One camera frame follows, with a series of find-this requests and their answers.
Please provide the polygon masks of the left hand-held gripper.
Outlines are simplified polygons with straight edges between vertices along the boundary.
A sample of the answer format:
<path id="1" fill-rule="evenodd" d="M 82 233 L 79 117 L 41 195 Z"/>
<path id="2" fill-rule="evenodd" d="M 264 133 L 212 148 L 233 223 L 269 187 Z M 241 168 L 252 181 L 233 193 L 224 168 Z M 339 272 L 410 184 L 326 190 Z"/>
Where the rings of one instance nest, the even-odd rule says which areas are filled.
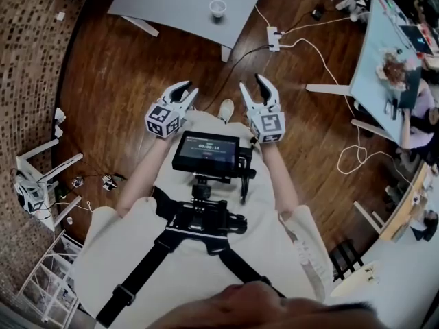
<path id="1" fill-rule="evenodd" d="M 199 88 L 188 91 L 190 85 L 191 81 L 181 81 L 165 89 L 163 96 L 150 106 L 145 115 L 148 132 L 167 138 L 179 130 L 199 91 Z"/>

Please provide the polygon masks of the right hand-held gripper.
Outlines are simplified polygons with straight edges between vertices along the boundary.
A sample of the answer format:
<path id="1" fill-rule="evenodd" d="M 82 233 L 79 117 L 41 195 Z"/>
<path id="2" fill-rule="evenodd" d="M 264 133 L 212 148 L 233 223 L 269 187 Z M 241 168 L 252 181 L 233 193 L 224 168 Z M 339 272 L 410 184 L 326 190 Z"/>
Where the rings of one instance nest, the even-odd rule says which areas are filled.
<path id="1" fill-rule="evenodd" d="M 285 114 L 281 111 L 278 90 L 263 75 L 255 73 L 254 76 L 266 105 L 254 102 L 245 84 L 239 83 L 250 129 L 261 144 L 279 142 L 285 134 Z"/>

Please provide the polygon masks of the person's left forearm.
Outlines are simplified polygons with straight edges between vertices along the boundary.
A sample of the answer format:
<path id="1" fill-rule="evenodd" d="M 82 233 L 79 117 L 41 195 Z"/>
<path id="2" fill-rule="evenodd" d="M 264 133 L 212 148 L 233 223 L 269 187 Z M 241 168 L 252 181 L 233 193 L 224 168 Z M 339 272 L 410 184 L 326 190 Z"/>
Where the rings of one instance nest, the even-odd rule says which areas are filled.
<path id="1" fill-rule="evenodd" d="M 166 139 L 156 138 L 124 186 L 115 207 L 117 214 L 123 218 L 142 197 L 152 193 L 158 172 L 169 152 L 174 135 Z"/>

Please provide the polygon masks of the person's right forearm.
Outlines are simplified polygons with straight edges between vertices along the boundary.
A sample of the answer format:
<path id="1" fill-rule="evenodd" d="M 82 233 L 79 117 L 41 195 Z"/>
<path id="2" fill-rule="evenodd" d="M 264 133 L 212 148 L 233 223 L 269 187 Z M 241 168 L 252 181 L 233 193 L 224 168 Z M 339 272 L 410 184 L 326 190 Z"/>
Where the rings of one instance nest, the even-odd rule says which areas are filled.
<path id="1" fill-rule="evenodd" d="M 276 211 L 286 221 L 299 206 L 295 186 L 276 143 L 262 144 L 261 153 L 270 173 Z"/>

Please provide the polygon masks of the beige trousers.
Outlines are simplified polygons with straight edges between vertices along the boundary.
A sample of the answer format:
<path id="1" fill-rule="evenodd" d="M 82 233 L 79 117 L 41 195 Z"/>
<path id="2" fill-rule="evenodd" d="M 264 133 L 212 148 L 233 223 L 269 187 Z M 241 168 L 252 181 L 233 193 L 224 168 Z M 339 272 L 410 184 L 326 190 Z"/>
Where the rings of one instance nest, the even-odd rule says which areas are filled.
<path id="1" fill-rule="evenodd" d="M 174 135 L 174 139 L 180 139 L 184 131 L 236 136 L 243 140 L 250 140 L 253 137 L 253 133 L 244 124 L 238 122 L 225 124 L 221 119 L 207 112 L 189 110 L 185 120 L 184 125 Z"/>

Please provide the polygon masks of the person's right white shoe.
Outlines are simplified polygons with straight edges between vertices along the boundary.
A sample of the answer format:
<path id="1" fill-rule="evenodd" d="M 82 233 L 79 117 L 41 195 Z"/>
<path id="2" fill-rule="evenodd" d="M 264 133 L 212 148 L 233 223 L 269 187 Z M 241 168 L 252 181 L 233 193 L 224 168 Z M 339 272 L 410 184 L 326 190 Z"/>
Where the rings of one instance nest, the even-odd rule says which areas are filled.
<path id="1" fill-rule="evenodd" d="M 225 99 L 219 107 L 217 118 L 227 124 L 234 113 L 234 103 L 231 99 Z"/>

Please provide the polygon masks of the white power strip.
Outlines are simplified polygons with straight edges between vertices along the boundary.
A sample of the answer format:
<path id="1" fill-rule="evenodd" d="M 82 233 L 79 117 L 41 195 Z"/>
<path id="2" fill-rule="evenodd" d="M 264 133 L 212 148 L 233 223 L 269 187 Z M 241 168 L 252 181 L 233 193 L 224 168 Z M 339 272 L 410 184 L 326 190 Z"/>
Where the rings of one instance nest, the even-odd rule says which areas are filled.
<path id="1" fill-rule="evenodd" d="M 282 34 L 278 32 L 276 27 L 266 27 L 266 30 L 269 50 L 271 52 L 280 51 L 279 40 L 281 39 Z"/>

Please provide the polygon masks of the black chest monitor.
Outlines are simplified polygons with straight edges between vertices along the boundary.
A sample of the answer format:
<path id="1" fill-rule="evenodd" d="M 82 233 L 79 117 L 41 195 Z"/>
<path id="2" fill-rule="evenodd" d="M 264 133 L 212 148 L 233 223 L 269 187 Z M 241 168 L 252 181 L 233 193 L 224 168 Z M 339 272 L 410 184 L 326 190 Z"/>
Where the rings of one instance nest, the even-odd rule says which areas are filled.
<path id="1" fill-rule="evenodd" d="M 239 138 L 184 131 L 172 160 L 172 168 L 218 178 L 237 178 Z"/>

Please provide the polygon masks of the grey table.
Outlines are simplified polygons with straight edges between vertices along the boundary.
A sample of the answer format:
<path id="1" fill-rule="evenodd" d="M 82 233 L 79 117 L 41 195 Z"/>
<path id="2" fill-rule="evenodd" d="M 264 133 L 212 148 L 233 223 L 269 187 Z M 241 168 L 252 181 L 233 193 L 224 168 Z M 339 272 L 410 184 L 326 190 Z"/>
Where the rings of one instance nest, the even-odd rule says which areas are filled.
<path id="1" fill-rule="evenodd" d="M 213 0 L 113 0 L 108 13 L 121 16 L 152 36 L 158 23 L 217 43 L 222 62 L 231 51 L 258 0 L 222 0 L 226 11 L 221 19 L 212 16 Z"/>

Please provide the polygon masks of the light blue table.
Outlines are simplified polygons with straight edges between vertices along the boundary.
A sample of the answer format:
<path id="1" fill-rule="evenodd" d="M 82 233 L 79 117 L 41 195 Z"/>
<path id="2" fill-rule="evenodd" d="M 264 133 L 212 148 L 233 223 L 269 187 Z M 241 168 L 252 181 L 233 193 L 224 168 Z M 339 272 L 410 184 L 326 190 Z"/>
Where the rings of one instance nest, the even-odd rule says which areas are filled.
<path id="1" fill-rule="evenodd" d="M 398 110 L 393 119 L 392 110 L 386 108 L 394 93 L 379 79 L 377 67 L 382 64 L 385 53 L 391 51 L 400 51 L 397 54 L 400 61 L 408 61 L 413 67 L 420 66 L 412 44 L 400 28 L 407 23 L 398 16 L 398 11 L 395 3 L 370 0 L 366 35 L 350 84 L 306 85 L 309 92 L 352 97 L 379 125 L 375 127 L 358 120 L 353 120 L 352 124 L 397 144 L 401 142 L 403 114 Z"/>

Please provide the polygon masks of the crumpled white paper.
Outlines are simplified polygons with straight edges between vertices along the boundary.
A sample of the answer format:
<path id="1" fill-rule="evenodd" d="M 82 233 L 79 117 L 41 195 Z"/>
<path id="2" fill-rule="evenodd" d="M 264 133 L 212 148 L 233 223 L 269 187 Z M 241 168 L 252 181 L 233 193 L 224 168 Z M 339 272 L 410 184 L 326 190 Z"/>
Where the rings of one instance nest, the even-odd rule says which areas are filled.
<path id="1" fill-rule="evenodd" d="M 63 130 L 60 125 L 66 120 L 66 118 L 65 113 L 60 108 L 56 108 L 54 115 L 54 136 L 56 138 L 60 138 L 63 135 Z"/>

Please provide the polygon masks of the open laptop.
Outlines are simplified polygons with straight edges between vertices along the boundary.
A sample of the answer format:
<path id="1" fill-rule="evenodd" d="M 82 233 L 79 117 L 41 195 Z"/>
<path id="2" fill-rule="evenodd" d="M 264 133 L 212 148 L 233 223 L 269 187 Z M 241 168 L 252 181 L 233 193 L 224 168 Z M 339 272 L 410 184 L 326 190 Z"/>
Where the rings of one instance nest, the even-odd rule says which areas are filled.
<path id="1" fill-rule="evenodd" d="M 424 53 L 430 56 L 434 54 L 429 43 L 427 42 L 427 39 L 424 37 L 418 26 L 400 25 L 399 27 L 407 36 L 417 53 Z"/>

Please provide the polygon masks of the beige shirt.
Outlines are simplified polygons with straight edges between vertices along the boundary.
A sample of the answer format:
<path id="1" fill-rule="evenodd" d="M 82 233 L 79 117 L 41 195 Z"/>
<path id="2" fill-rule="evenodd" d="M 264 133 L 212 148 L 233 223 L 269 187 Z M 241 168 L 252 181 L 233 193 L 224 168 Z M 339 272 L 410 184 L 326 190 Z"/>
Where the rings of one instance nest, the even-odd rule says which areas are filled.
<path id="1" fill-rule="evenodd" d="M 172 143 L 154 185 L 163 186 L 174 199 L 182 199 L 189 189 L 183 176 L 170 167 L 175 148 Z M 266 285 L 280 297 L 322 304 L 333 286 L 333 265 L 310 209 L 299 203 L 293 215 L 282 220 L 262 153 L 255 163 L 257 181 L 242 210 L 248 219 L 248 231 L 233 236 L 231 247 L 268 277 Z M 97 316 L 114 288 L 134 270 L 164 227 L 164 220 L 156 215 L 152 194 L 138 199 L 123 218 L 115 208 L 101 207 L 93 212 L 73 270 L 75 292 L 90 315 Z M 230 285 L 245 284 L 217 256 L 208 255 L 203 244 L 183 241 L 141 288 L 134 303 L 122 310 L 113 328 L 147 328 L 170 310 L 216 295 Z"/>

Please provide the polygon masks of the wooden desk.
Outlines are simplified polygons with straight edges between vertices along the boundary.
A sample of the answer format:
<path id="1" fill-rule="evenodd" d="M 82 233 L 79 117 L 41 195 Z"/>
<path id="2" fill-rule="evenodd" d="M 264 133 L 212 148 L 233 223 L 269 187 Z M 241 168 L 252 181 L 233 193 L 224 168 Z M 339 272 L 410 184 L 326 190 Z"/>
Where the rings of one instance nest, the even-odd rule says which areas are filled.
<path id="1" fill-rule="evenodd" d="M 424 183 L 431 177 L 431 170 L 422 163 L 404 193 L 396 209 L 383 225 L 379 238 L 383 241 L 396 241 L 398 235 L 409 225 L 410 220 L 420 210 L 420 205 L 427 202 L 427 189 Z"/>

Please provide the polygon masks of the spare white gripper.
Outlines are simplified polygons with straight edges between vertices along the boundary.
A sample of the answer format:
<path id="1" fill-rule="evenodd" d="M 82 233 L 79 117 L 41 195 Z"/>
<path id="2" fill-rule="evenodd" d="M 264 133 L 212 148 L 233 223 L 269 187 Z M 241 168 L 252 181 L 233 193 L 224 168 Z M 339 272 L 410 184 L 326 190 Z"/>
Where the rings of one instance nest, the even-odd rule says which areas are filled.
<path id="1" fill-rule="evenodd" d="M 37 183 L 17 177 L 14 189 L 20 206 L 28 214 L 34 215 L 43 207 L 43 190 Z"/>

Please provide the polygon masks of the black stool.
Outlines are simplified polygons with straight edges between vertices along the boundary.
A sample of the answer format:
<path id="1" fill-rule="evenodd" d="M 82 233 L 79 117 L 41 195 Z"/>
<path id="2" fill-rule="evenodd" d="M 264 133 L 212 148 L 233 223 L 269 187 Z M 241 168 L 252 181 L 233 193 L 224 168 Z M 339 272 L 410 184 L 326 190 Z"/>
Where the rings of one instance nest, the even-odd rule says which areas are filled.
<path id="1" fill-rule="evenodd" d="M 346 239 L 335 246 L 329 252 L 329 258 L 334 269 L 334 280 L 344 280 L 348 271 L 353 273 L 356 270 L 355 265 L 364 266 L 363 260 L 354 248 L 352 239 Z"/>

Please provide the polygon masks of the round white table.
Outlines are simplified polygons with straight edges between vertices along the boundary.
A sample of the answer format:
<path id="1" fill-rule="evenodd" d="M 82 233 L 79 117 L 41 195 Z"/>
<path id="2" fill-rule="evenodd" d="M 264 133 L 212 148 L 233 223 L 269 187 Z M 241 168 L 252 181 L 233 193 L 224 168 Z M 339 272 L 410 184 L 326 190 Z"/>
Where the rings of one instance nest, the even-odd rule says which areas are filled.
<path id="1" fill-rule="evenodd" d="M 334 287 L 331 297 L 346 297 L 366 285 L 379 284 L 379 268 L 380 262 L 374 260 L 356 269 Z"/>

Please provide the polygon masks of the white stool frame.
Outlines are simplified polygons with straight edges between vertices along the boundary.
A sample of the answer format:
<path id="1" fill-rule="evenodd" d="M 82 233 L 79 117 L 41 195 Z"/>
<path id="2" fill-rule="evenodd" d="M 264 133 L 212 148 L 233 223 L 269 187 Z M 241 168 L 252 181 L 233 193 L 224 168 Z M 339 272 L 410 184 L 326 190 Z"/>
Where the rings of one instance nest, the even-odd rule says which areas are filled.
<path id="1" fill-rule="evenodd" d="M 49 201 L 49 194 L 54 192 L 55 188 L 58 187 L 59 185 L 59 182 L 55 180 L 55 177 L 59 173 L 62 173 L 65 169 L 81 161 L 81 159 L 83 159 L 82 153 L 78 153 L 74 155 L 70 159 L 64 161 L 62 164 L 49 170 L 46 173 L 41 173 L 36 167 L 34 167 L 30 163 L 31 158 L 43 153 L 44 151 L 47 151 L 48 149 L 51 149 L 52 147 L 56 146 L 58 143 L 59 140 L 56 138 L 20 156 L 17 156 L 16 175 L 14 178 L 14 183 L 17 177 L 22 177 L 23 179 L 37 183 L 42 188 L 44 195 L 43 207 L 39 211 L 37 211 L 34 215 L 30 215 L 30 216 L 34 217 L 37 221 L 41 222 L 45 227 L 47 227 L 52 232 L 56 230 L 56 227 L 73 210 L 73 208 L 77 207 L 78 204 L 82 201 L 82 198 L 80 196 L 77 196 L 72 202 L 66 205 L 64 210 L 62 210 L 62 212 L 58 216 L 55 216 L 52 210 L 52 208 L 54 208 L 54 206 L 56 206 L 57 204 L 56 203 L 51 204 Z"/>

